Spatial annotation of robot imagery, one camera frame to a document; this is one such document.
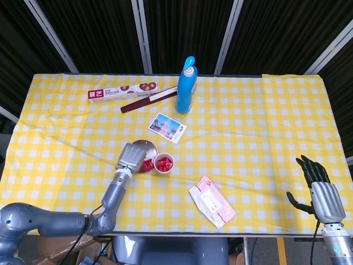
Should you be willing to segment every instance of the white paper cup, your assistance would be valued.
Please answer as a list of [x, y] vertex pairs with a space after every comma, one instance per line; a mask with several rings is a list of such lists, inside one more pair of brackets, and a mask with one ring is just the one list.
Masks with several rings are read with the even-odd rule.
[[[169, 160], [171, 160], [172, 163], [173, 163], [173, 165], [172, 165], [172, 168], [171, 168], [170, 170], [165, 171], [165, 172], [162, 172], [162, 171], [159, 171], [159, 170], [157, 169], [157, 162], [158, 162], [159, 160], [165, 158], [165, 157], [168, 158]], [[157, 170], [158, 173], [160, 173], [160, 174], [168, 174], [170, 171], [172, 171], [172, 169], [173, 169], [173, 167], [174, 167], [174, 158], [173, 158], [170, 154], [168, 154], [168, 153], [159, 153], [159, 154], [154, 158], [154, 160], [153, 160], [153, 165], [154, 165], [154, 168]]]

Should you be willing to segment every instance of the biscuit box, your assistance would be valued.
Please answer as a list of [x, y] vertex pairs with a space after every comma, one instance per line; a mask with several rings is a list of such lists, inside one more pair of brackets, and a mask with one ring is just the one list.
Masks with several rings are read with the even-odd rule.
[[157, 82], [135, 84], [133, 86], [120, 86], [88, 91], [88, 100], [91, 103], [109, 100], [145, 97], [158, 93]]

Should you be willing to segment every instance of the postcard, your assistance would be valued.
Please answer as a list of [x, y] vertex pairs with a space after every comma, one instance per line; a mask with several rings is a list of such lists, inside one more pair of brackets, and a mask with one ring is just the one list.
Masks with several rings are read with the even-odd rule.
[[186, 130], [186, 125], [158, 113], [148, 128], [176, 144]]

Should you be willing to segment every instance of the metal frame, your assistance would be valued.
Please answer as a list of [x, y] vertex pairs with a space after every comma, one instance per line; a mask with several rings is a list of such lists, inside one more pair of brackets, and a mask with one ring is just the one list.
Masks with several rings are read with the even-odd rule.
[[353, 37], [353, 19], [341, 31], [340, 34], [331, 42], [324, 52], [314, 61], [305, 75], [316, 75], [322, 68], [352, 39]]
[[215, 68], [215, 75], [221, 74], [223, 64], [228, 53], [229, 45], [231, 44], [233, 33], [238, 22], [240, 11], [242, 10], [243, 2], [244, 0], [234, 0], [233, 2], [232, 10], [229, 15], [226, 31], [224, 32], [224, 38], [220, 49], [220, 54], [218, 56], [218, 60]]
[[353, 166], [353, 156], [347, 157], [346, 160], [348, 166]]
[[149, 53], [148, 32], [143, 0], [131, 0], [133, 17], [135, 19], [138, 43], [142, 57], [143, 69], [146, 74], [152, 74], [151, 54]]
[[56, 51], [59, 53], [61, 58], [63, 59], [64, 63], [66, 66], [69, 68], [69, 70], [72, 73], [79, 73], [76, 65], [72, 61], [70, 55], [66, 51], [64, 45], [61, 43], [60, 39], [56, 35], [53, 27], [49, 23], [48, 19], [46, 18], [45, 14], [43, 13], [42, 9], [38, 5], [36, 0], [23, 0], [29, 10], [31, 11], [32, 15], [35, 17], [35, 19], [38, 21], [39, 25], [49, 38], [50, 42], [56, 49]]
[[0, 113], [4, 115], [6, 118], [8, 118], [9, 120], [13, 121], [14, 123], [18, 122], [18, 118], [15, 115], [13, 115], [11, 112], [8, 112], [7, 110], [5, 110], [2, 106], [0, 106]]

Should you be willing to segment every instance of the blue pump bottle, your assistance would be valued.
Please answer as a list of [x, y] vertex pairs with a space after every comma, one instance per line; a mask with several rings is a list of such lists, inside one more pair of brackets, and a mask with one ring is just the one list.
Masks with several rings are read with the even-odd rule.
[[195, 58], [193, 56], [186, 58], [179, 77], [178, 94], [176, 95], [176, 110], [179, 113], [188, 113], [191, 109], [197, 79], [197, 68], [194, 63]]

